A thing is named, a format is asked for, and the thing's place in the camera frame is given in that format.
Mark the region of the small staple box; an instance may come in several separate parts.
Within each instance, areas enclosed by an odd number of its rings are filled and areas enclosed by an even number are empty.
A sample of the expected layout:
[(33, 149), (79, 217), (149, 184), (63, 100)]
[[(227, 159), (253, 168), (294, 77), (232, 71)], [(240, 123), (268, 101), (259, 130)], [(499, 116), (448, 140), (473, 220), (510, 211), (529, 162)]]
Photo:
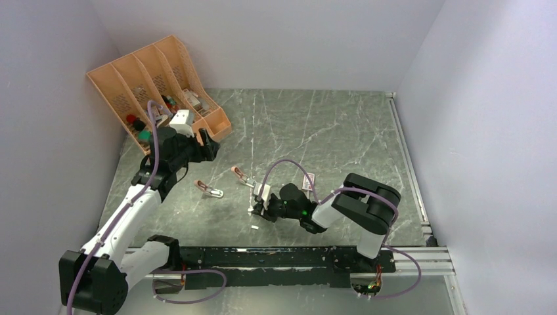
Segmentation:
[(315, 175), (313, 173), (308, 173), (307, 176), (303, 176), (303, 181), (302, 181), (302, 190), (304, 191), (313, 191), (314, 185), (315, 183)]

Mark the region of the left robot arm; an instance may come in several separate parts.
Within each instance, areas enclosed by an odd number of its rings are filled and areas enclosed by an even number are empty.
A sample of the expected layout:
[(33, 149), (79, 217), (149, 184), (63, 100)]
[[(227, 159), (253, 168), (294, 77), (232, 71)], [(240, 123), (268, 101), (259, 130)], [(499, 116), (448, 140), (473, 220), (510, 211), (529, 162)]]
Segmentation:
[(205, 129), (187, 136), (160, 127), (150, 136), (149, 146), (127, 194), (105, 225), (81, 249), (67, 250), (58, 262), (60, 297), (68, 314), (73, 309), (116, 314), (129, 290), (147, 274), (185, 269), (179, 241), (168, 236), (153, 235), (134, 253), (125, 252), (144, 220), (177, 184), (178, 170), (213, 161), (220, 145)]

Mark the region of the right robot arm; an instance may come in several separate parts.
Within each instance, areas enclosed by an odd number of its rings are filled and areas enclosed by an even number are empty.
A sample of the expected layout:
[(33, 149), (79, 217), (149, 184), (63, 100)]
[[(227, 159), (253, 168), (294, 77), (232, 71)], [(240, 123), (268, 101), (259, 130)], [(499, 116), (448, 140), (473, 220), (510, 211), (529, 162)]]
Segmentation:
[(356, 173), (346, 176), (342, 185), (322, 201), (311, 201), (295, 184), (284, 185), (278, 194), (265, 187), (258, 195), (254, 188), (255, 205), (251, 214), (269, 222), (292, 219), (309, 233), (320, 234), (341, 218), (347, 218), (362, 228), (356, 245), (356, 267), (369, 272), (380, 262), (379, 252), (390, 228), (398, 218), (397, 206), (401, 194), (391, 186)]

